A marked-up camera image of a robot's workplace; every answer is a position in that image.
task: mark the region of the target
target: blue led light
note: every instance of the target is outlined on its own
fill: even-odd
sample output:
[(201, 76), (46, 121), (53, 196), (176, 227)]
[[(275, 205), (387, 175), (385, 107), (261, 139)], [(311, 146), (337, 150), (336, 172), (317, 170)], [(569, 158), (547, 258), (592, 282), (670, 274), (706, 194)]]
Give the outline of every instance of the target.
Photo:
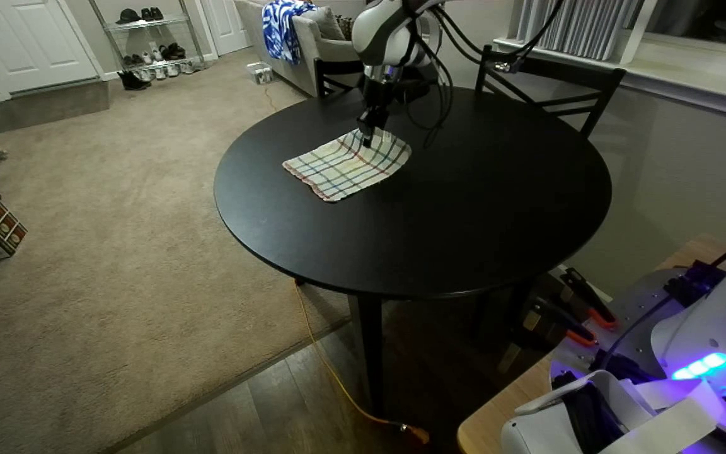
[(726, 366), (726, 353), (708, 353), (706, 358), (694, 360), (685, 368), (677, 368), (675, 373), (670, 373), (670, 379), (689, 382), (689, 379), (708, 375), (711, 372), (721, 366)]
[(675, 382), (691, 382), (694, 375), (689, 373), (689, 368), (681, 368), (681, 372), (670, 373), (670, 379), (675, 379)]
[(700, 360), (706, 368), (718, 368), (726, 366), (726, 355), (724, 353), (711, 353)]
[(695, 363), (689, 363), (689, 372), (691, 372), (694, 375), (704, 375), (708, 368), (706, 368), (700, 360), (695, 360)]

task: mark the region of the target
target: rug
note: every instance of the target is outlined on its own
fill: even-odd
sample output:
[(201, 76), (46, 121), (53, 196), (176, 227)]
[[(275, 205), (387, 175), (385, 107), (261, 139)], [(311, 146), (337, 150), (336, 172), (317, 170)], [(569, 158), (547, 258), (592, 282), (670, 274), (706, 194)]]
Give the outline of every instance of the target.
[(0, 134), (0, 194), (31, 230), (0, 263), (0, 451), (103, 451), (305, 343), (292, 279), (211, 196), (226, 146), (303, 102), (250, 61)]

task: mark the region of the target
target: checkered towel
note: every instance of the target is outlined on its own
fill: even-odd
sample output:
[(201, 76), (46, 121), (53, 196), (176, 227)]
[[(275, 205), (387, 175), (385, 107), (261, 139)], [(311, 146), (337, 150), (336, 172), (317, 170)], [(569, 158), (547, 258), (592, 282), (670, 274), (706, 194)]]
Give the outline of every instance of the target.
[(370, 146), (360, 145), (360, 131), (347, 131), (308, 155), (283, 161), (322, 201), (340, 201), (366, 186), (395, 175), (410, 157), (410, 146), (392, 134), (376, 128)]

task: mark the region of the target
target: black round table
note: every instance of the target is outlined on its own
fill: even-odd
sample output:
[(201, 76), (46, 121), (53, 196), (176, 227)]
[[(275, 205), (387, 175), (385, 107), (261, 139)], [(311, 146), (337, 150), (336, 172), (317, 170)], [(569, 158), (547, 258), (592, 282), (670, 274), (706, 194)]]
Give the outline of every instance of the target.
[(542, 112), (453, 90), (442, 128), (433, 98), (390, 114), (414, 146), (390, 179), (319, 201), (283, 161), (350, 128), (358, 94), (303, 102), (248, 128), (215, 179), (217, 210), (253, 256), (297, 282), (350, 295), (380, 412), (380, 300), (453, 297), (526, 282), (578, 253), (609, 206), (609, 175), (590, 141)]

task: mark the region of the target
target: wooden floor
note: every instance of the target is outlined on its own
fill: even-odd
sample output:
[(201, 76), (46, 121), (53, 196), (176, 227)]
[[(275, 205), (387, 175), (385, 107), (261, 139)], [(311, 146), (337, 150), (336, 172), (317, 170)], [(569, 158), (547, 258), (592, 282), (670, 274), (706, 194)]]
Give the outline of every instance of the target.
[[(358, 417), (308, 346), (119, 451), (458, 451), (457, 426), (545, 355), (524, 348), (506, 368), (503, 308), (488, 306), (479, 322), (474, 316), (474, 300), (385, 302), (385, 414), (428, 430), (426, 447)], [(347, 322), (319, 346), (350, 393), (366, 401), (355, 332)]]

